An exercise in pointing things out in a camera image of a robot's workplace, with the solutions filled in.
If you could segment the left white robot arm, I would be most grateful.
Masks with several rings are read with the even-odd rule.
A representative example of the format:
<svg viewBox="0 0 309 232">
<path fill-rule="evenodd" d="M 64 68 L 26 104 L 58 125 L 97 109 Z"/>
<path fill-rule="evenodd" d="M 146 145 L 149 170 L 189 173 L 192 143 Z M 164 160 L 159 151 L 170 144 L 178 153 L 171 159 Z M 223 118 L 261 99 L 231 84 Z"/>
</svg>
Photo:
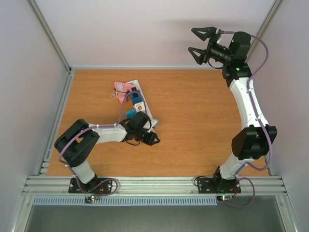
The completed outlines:
<svg viewBox="0 0 309 232">
<path fill-rule="evenodd" d="M 95 125 L 79 119 L 73 123 L 55 142 L 59 162 L 65 164 L 73 174 L 69 193 L 91 194 L 94 198 L 114 194 L 119 182 L 114 178 L 99 178 L 87 161 L 94 146 L 109 142 L 132 140 L 146 145 L 155 145 L 160 139 L 154 129 L 158 120 L 144 112 L 136 113 L 116 124 Z"/>
</svg>

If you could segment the teal cube plug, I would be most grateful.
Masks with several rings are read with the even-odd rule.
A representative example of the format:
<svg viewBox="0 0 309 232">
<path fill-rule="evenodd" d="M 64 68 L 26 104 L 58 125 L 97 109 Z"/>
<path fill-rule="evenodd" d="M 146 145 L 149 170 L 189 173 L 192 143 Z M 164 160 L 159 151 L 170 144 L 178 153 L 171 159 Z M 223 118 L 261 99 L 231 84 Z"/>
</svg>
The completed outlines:
<svg viewBox="0 0 309 232">
<path fill-rule="evenodd" d="M 126 117 L 127 118 L 133 118 L 135 115 L 136 115 L 136 110 L 135 109 L 131 109 L 131 110 L 128 110 L 126 111 Z"/>
</svg>

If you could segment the white power strip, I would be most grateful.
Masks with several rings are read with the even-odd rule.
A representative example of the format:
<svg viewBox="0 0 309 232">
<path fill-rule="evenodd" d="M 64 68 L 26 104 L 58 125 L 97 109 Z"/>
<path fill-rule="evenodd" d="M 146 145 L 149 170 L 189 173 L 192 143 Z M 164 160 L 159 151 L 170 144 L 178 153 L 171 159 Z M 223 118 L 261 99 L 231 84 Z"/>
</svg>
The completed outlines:
<svg viewBox="0 0 309 232">
<path fill-rule="evenodd" d="M 134 108 L 136 111 L 143 111 L 145 114 L 147 114 L 147 116 L 150 118 L 151 123 L 146 123 L 146 125 L 144 126 L 145 129 L 149 128 L 149 126 L 151 126 L 151 129 L 149 129 L 148 131 L 155 131 L 155 128 L 158 126 L 159 122 L 158 119 L 153 118 L 153 115 L 150 111 L 150 108 L 147 104 L 146 98 L 143 94 L 143 91 L 140 87 L 140 84 L 138 82 L 138 80 L 133 80 L 133 81 L 129 81 L 127 82 L 127 84 L 132 84 L 135 86 L 135 88 L 137 89 L 137 92 L 139 92 L 139 96 L 141 97 L 141 101 L 143 103 L 135 103 L 133 104 Z"/>
</svg>

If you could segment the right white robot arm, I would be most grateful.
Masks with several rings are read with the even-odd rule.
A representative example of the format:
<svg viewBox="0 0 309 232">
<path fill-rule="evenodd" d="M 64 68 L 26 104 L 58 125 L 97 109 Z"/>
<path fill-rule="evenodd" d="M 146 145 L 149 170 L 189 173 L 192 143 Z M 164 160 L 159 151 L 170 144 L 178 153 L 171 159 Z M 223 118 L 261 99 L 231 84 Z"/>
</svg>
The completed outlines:
<svg viewBox="0 0 309 232">
<path fill-rule="evenodd" d="M 231 42 L 225 47 L 219 40 L 226 31 L 215 27 L 192 28 L 191 31 L 202 41 L 208 41 L 208 45 L 204 50 L 189 47 L 188 51 L 199 65 L 209 63 L 210 59 L 222 64 L 223 78 L 236 100 L 241 118 L 241 131 L 232 139 L 232 154 L 227 161 L 217 167 L 211 178 L 199 176 L 193 183 L 199 193 L 238 194 L 241 192 L 239 174 L 247 166 L 263 170 L 253 162 L 272 153 L 278 133 L 262 113 L 253 87 L 253 73 L 246 62 L 253 36 L 243 31 L 232 32 Z"/>
</svg>

